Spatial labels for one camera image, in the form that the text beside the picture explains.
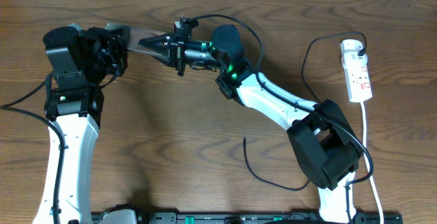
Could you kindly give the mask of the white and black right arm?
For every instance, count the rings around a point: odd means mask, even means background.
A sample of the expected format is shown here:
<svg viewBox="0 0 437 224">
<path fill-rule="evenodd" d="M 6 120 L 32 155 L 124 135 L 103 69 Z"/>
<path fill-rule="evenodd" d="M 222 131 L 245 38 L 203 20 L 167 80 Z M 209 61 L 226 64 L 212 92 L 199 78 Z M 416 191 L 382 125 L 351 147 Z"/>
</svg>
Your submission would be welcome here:
<svg viewBox="0 0 437 224">
<path fill-rule="evenodd" d="M 356 216 L 354 173 L 368 151 L 357 139 L 339 106 L 332 100 L 317 103 L 299 98 L 275 85 L 245 57 L 237 25 L 220 25 L 210 41 L 194 40 L 198 18 L 176 21 L 169 33 L 143 36 L 137 46 L 147 48 L 161 63 L 182 76 L 193 70 L 218 70 L 216 84 L 226 99 L 255 109 L 282 127 L 297 162 L 320 196 L 320 216 L 333 223 L 352 223 Z"/>
</svg>

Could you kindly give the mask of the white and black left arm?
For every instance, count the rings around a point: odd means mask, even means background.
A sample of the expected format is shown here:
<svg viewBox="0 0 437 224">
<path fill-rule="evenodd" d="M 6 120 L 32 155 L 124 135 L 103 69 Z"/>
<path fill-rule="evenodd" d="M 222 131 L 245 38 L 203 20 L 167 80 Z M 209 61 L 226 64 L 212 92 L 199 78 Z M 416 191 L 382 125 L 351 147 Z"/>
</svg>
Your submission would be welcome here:
<svg viewBox="0 0 437 224">
<path fill-rule="evenodd" d="M 91 164 L 100 130 L 106 76 L 126 70 L 130 27 L 72 24 L 43 37 L 53 75 L 44 112 L 50 151 L 42 201 L 34 223 L 92 223 Z"/>
</svg>

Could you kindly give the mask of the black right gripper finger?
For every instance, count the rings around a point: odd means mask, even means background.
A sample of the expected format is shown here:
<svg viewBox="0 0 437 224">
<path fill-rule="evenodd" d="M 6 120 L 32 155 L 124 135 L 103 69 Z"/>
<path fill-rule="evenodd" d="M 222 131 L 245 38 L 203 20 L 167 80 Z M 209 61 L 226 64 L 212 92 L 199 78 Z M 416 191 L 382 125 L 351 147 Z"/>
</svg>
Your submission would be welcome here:
<svg viewBox="0 0 437 224">
<path fill-rule="evenodd" d="M 152 53 L 152 52 L 147 52 L 147 55 L 152 56 L 153 58 L 157 59 L 160 63 L 164 64 L 167 67 L 171 66 L 171 60 L 168 58 L 168 56 L 161 55 L 158 53 Z"/>
<path fill-rule="evenodd" d="M 170 35 L 164 34 L 160 36 L 154 36 L 151 38 L 142 38 L 139 40 L 138 45 L 148 48 L 155 52 L 163 52 L 169 49 Z"/>
</svg>

